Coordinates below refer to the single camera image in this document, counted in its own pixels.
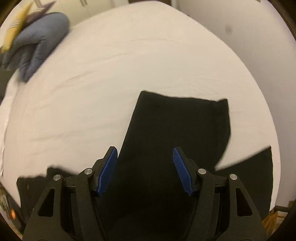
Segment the white bed mattress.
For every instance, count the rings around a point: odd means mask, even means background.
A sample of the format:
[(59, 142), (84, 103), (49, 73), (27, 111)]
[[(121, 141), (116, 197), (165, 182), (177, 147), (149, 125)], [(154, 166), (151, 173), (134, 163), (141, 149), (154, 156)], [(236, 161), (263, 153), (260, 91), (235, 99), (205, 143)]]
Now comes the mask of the white bed mattress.
[(49, 166), (80, 172), (121, 148), (141, 91), (227, 99), (231, 135), (217, 170), (265, 147), (280, 150), (271, 112), (241, 59), (217, 36), (158, 1), (114, 8), (74, 26), (27, 83), (15, 72), (1, 104), (1, 183), (16, 202), (20, 176)]

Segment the yellow cushion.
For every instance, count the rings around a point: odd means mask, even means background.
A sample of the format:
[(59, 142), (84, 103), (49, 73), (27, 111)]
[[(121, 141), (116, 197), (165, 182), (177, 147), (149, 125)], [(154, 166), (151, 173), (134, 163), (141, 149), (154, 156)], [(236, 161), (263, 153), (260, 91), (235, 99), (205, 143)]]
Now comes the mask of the yellow cushion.
[(30, 11), (32, 5), (33, 5), (33, 2), (31, 1), (29, 4), (23, 7), (12, 20), (4, 36), (3, 45), (1, 47), (2, 54), (5, 53), (6, 51), (9, 51), (9, 49), (11, 48), (14, 39), (20, 33), (20, 31), (24, 26), (26, 17), (28, 16), (28, 12)]

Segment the purple cushion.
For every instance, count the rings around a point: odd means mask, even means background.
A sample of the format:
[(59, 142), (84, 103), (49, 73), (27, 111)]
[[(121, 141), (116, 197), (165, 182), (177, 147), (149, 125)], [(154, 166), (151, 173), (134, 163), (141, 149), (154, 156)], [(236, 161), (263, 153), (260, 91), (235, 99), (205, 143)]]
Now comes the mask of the purple cushion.
[(28, 26), (46, 15), (47, 11), (49, 11), (55, 3), (56, 1), (52, 1), (47, 4), (41, 4), (40, 6), (38, 6), (36, 10), (27, 15), (25, 19), (25, 25)]

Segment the black denim pants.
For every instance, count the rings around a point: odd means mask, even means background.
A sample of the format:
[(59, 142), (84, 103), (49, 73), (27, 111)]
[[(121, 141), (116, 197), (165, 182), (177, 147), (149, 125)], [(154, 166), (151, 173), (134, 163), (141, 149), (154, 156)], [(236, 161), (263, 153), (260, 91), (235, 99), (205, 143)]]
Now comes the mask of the black denim pants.
[(180, 147), (215, 176), (235, 174), (261, 221), (273, 189), (271, 148), (216, 171), (230, 138), (228, 101), (167, 97), (142, 91), (106, 192), (97, 201), (108, 240), (184, 240), (194, 201), (173, 163)]

